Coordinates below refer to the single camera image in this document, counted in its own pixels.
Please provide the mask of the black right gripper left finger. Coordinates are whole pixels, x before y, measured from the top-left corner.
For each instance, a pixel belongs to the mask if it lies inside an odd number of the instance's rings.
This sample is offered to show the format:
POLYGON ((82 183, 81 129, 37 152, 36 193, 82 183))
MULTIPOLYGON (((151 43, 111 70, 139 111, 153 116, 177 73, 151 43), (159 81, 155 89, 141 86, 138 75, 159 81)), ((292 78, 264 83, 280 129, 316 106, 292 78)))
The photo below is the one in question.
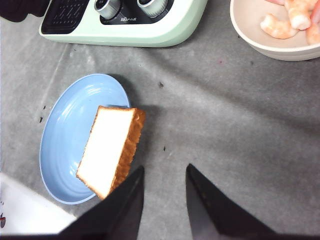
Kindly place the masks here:
POLYGON ((136 240, 144 207, 145 169, 139 166, 116 189, 61 232, 62 240, 136 240))

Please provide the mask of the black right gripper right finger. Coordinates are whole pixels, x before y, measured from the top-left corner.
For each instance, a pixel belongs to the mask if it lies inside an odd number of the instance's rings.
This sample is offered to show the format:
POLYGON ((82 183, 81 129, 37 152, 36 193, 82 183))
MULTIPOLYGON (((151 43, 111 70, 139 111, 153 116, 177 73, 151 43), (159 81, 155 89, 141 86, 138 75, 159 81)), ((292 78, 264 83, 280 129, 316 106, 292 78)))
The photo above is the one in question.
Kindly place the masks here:
POLYGON ((249 240, 275 233, 228 198, 191 163, 185 171, 185 192, 194 240, 249 240))

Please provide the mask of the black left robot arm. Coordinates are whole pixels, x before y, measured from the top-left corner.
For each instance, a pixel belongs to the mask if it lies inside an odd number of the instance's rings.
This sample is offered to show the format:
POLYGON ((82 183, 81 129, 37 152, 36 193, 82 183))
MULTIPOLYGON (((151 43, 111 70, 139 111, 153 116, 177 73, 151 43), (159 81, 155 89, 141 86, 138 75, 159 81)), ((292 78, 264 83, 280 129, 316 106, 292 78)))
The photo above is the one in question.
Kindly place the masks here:
POLYGON ((22 22, 29 14, 43 17, 49 0, 1 0, 0 16, 10 22, 22 22))

